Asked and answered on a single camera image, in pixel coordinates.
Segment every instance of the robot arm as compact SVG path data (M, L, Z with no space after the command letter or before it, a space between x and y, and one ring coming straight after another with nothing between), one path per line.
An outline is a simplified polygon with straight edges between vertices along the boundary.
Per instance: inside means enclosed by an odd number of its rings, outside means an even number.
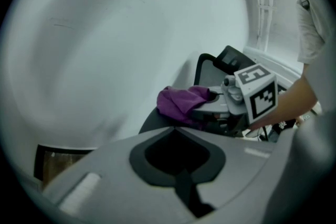
M210 87L213 100L195 109L192 117L211 121L223 135L235 136L272 112L278 105L276 75L261 64L227 75Z

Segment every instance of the purple cloth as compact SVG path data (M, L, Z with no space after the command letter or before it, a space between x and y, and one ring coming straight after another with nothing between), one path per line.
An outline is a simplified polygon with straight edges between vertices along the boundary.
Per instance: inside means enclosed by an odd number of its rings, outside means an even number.
M157 96L159 112L177 121L194 124L190 112L210 99L210 90L206 87L192 86L188 90L178 90L170 86Z

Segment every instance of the cable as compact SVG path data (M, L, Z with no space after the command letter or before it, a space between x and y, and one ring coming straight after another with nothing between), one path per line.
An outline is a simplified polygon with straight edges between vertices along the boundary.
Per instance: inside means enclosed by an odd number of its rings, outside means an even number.
M266 138L266 141L268 141L268 136L267 136L267 131L266 131L266 128L265 126L262 127L264 133L265 133L265 138Z

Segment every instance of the black opening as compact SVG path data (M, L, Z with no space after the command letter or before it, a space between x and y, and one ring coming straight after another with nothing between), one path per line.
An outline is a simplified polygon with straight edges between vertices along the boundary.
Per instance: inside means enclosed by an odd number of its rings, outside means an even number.
M210 153L205 147L177 130L145 150L145 158L152 166L175 177L176 194L198 218L214 208L201 202L191 173L205 164L209 157Z
M174 130L145 150L147 161L155 168L176 176L183 170L189 174L205 164L209 151Z
M217 92L213 92L210 91L210 95L209 95L209 100L207 101L207 103L213 103L216 102L219 99L219 95Z

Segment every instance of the gray surface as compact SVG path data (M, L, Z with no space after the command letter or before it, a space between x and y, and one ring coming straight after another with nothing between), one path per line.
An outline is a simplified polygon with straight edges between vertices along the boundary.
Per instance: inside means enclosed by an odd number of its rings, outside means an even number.
M224 95L222 95L222 89L219 86L209 87L210 91L219 93L218 100L215 102L208 102L201 105L199 108L193 109L193 114L197 113L228 113L229 109Z
M245 148L270 154L275 147L273 143L240 140L184 127L182 129L219 146L225 153L225 166L216 179L211 183L197 185L202 201L215 208L223 206L237 196L266 163L266 158L245 153Z
M28 175L24 172L20 167L18 167L15 163L12 163L12 168L17 176L18 181L28 188L32 188L38 192L42 190L42 181L37 179L36 177Z
M36 191L28 185L23 185L23 189L34 204L49 218L49 220L52 220L53 223L83 224L82 221L58 210L58 208L47 198L43 197L39 191Z
M285 216L297 210L307 198L311 198L310 202L318 207L317 214L323 212L326 193L332 192L334 185L332 178L336 162L334 119L336 111L316 117L296 131L286 168L268 202L263 224L283 223L286 220Z
M324 112L336 109L336 31L327 40L315 61L309 65L305 77Z
M228 86L227 91L228 91L229 94L240 94L240 95L242 95L241 89L236 87L236 86L234 86L234 87Z
M227 87L222 84L222 88L223 88L223 94L225 96L225 100L227 103L227 106L229 108L229 111L232 115L242 115L242 114L247 114L247 109L246 109L246 104L245 102L236 105L235 102L230 98L228 92L227 92Z
M132 170L129 154L133 147L163 128L120 140L91 152L59 175L44 191L57 204L87 173L102 179L91 198L81 207L80 218L88 223L186 223L195 217L186 209L173 188L147 185Z
M213 62L210 60L205 60L202 64L202 72L200 77L200 86L211 87L219 86L227 73L221 71L217 67L214 67Z
M259 224L263 222L268 201L280 181L288 161L288 155L294 130L285 130L280 136L275 149L263 168L235 199L218 208L214 214L196 220L195 224Z
M100 184L80 209L80 218L91 223L186 223L195 219L173 188L152 187L129 164L132 148L167 128L105 145L58 176L44 191L54 204L69 193L88 172L101 175ZM220 207L248 186L267 159L246 154L245 148L271 153L275 144L237 140L184 128L223 149L226 164L212 182L198 186L201 200Z

